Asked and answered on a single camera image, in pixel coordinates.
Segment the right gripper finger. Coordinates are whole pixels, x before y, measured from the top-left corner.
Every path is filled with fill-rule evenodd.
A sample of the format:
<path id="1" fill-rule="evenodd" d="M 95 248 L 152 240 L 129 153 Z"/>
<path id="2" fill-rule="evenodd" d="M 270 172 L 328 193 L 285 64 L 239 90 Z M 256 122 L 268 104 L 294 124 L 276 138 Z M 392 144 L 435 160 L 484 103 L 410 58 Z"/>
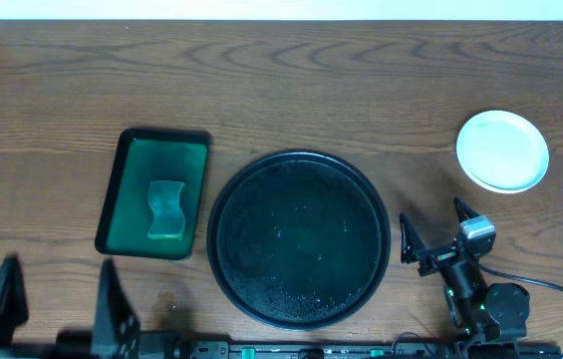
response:
<path id="1" fill-rule="evenodd" d="M 476 217 L 479 217 L 479 213 L 468 206 L 462 199 L 455 197 L 453 199 L 453 205 L 456 212 L 456 216 L 459 222 L 464 222 Z"/>
<path id="2" fill-rule="evenodd" d="M 400 214 L 399 220 L 402 234 L 401 263 L 411 264 L 419 262 L 419 254 L 425 251 L 426 247 L 404 213 Z"/>

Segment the mint plate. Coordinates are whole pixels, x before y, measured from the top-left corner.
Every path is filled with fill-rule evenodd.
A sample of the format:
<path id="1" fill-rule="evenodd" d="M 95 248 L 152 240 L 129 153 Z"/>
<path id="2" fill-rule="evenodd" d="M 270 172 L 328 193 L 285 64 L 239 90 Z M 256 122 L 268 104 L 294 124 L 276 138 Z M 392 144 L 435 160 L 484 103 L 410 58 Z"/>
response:
<path id="1" fill-rule="evenodd" d="M 467 120 L 455 150 L 461 169 L 473 182 L 505 194 L 536 186 L 550 161 L 540 131 L 525 118 L 502 110 L 484 111 Z"/>

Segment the green scouring sponge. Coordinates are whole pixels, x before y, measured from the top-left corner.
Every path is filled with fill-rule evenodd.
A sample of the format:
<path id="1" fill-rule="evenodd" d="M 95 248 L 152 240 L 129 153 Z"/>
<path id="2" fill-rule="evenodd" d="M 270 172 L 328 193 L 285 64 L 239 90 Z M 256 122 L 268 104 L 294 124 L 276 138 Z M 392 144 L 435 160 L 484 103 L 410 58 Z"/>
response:
<path id="1" fill-rule="evenodd" d="M 149 184 L 147 201 L 152 222 L 147 232 L 150 239 L 182 239 L 185 231 L 185 214 L 181 207 L 181 193 L 185 183 L 155 180 Z"/>

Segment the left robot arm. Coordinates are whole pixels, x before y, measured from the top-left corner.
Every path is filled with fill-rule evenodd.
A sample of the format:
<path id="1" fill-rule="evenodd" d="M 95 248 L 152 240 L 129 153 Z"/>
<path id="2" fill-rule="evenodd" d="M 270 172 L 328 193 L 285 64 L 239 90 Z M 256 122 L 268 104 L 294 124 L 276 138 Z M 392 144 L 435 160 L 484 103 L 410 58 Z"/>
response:
<path id="1" fill-rule="evenodd" d="M 175 359 L 185 356 L 185 345 L 178 334 L 141 329 L 110 259 L 101 268 L 91 329 L 63 330 L 53 343 L 15 343 L 16 329 L 28 319 L 21 264 L 16 255 L 9 255 L 0 266 L 0 358 Z"/>

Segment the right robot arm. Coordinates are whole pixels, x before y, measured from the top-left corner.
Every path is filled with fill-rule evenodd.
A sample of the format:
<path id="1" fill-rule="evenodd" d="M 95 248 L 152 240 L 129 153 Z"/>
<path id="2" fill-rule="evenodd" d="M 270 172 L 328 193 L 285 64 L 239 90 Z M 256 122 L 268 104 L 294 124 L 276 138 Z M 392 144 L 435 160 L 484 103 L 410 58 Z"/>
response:
<path id="1" fill-rule="evenodd" d="M 458 232 L 451 243 L 428 248 L 405 214 L 399 216 L 401 262 L 416 263 L 421 277 L 440 274 L 454 324 L 484 343 L 527 335 L 530 295 L 513 283 L 488 284 L 479 259 L 494 245 L 494 224 L 459 198 L 453 200 Z"/>

